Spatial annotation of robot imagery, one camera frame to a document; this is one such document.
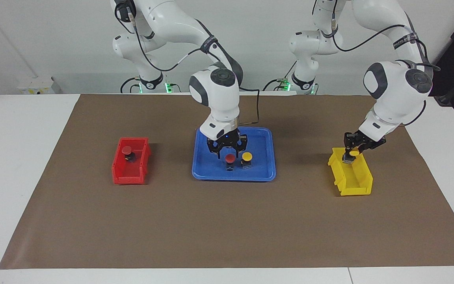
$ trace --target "red plastic tray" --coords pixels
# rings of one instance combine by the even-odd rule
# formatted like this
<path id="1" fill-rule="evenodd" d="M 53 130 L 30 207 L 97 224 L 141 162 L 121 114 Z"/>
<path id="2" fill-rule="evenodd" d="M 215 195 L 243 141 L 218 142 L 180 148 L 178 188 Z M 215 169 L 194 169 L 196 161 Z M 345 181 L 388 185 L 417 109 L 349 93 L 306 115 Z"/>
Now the red plastic tray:
<path id="1" fill-rule="evenodd" d="M 136 155 L 134 162 L 126 160 L 122 153 L 122 148 L 126 146 L 130 146 Z M 112 165 L 113 182 L 116 185 L 144 185 L 150 155 L 148 138 L 120 138 Z"/>

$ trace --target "white robot link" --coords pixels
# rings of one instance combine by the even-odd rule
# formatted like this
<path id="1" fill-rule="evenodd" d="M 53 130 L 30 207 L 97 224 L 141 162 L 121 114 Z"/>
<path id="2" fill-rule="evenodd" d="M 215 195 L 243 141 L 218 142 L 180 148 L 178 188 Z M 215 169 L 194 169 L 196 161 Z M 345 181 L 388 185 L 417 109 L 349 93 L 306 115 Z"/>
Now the white robot link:
<path id="1" fill-rule="evenodd" d="M 187 56 L 201 51 L 213 65 L 191 76 L 192 97 L 211 109 L 200 131 L 207 137 L 211 153 L 231 147 L 244 151 L 247 137 L 238 130 L 239 86 L 243 70 L 220 45 L 213 34 L 199 21 L 187 15 L 174 0 L 110 0 L 115 17 L 126 33 L 113 39 L 113 49 L 122 58 L 132 61 L 139 72 L 141 88 L 146 92 L 162 92 L 162 72 L 173 70 Z M 186 54 L 172 68 L 155 66 L 147 54 L 166 43 L 193 43 L 199 48 Z"/>
<path id="2" fill-rule="evenodd" d="M 365 121 L 355 133 L 345 133 L 345 163 L 353 163 L 352 149 L 375 149 L 386 142 L 385 135 L 400 124 L 411 124 L 425 110 L 425 99 L 432 90 L 437 66 L 429 63 L 425 45 L 414 31 L 409 16 L 396 0 L 351 0 L 357 22 L 384 34 L 393 42 L 398 60 L 376 62 L 364 75 L 364 86 L 376 99 Z M 302 31 L 290 39 L 290 50 L 297 58 L 292 74 L 292 90 L 309 93 L 314 88 L 318 63 L 315 55 L 347 52 L 342 49 L 338 20 L 346 0 L 315 0 L 313 21 L 317 31 Z"/>

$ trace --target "red button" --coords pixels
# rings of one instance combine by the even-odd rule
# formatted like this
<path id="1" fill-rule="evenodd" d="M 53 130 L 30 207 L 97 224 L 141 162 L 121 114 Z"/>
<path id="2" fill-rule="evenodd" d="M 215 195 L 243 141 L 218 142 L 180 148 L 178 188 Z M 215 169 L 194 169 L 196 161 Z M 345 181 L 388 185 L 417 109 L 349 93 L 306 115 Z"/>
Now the red button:
<path id="1" fill-rule="evenodd" d="M 236 156 L 230 153 L 225 157 L 225 161 L 229 164 L 232 164 L 236 161 Z"/>
<path id="2" fill-rule="evenodd" d="M 124 155 L 126 155 L 126 156 L 127 156 L 127 155 L 130 155 L 130 154 L 132 153 L 132 148 L 131 148 L 131 146 L 123 147 L 123 148 L 122 148 L 122 153 L 123 153 Z"/>

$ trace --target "green light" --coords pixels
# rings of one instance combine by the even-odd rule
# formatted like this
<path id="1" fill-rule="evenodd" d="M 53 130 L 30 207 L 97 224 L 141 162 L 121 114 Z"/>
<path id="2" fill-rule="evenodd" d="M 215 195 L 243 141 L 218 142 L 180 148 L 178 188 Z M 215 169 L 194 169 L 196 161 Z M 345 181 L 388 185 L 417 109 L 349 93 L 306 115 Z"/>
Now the green light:
<path id="1" fill-rule="evenodd" d="M 166 84 L 166 92 L 167 93 L 172 93 L 173 92 L 173 87 L 170 84 L 168 84 L 168 83 L 165 83 L 165 84 Z"/>

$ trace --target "white wall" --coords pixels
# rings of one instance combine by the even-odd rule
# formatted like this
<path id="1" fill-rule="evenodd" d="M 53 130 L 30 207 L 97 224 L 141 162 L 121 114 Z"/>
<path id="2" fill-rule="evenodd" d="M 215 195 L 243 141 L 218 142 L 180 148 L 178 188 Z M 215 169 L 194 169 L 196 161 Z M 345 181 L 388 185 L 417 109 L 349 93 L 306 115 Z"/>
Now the white wall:
<path id="1" fill-rule="evenodd" d="M 246 88 L 260 88 L 282 77 L 294 56 L 288 50 L 293 32 L 312 30 L 313 0 L 177 0 L 189 15 L 200 19 L 245 70 Z M 434 60 L 454 32 L 454 1 L 399 0 L 411 17 Z M 339 25 L 344 46 L 352 47 L 373 34 L 360 27 L 346 4 Z M 109 0 L 0 0 L 0 93 L 16 93 L 18 81 L 32 77 L 9 42 L 37 75 L 54 76 L 64 92 L 118 92 L 120 84 L 137 72 L 112 50 L 112 38 L 123 31 L 113 17 Z M 193 46 L 169 44 L 153 54 L 169 67 Z M 348 54 L 319 56 L 320 93 L 366 93 L 365 70 L 375 61 L 396 59 L 383 36 Z M 168 73 L 187 89 L 190 75 L 209 64 L 194 54 Z"/>

